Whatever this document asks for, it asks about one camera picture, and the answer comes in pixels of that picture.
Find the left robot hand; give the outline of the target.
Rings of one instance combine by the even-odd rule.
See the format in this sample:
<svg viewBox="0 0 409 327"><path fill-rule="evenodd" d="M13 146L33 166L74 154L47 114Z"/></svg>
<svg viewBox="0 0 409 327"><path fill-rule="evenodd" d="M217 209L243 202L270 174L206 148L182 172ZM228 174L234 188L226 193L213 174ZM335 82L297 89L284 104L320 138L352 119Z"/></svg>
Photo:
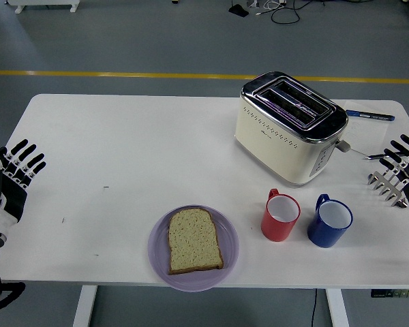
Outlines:
<svg viewBox="0 0 409 327"><path fill-rule="evenodd" d="M8 149L0 148L0 238L22 217L27 188L46 167L44 154L27 139Z"/></svg>

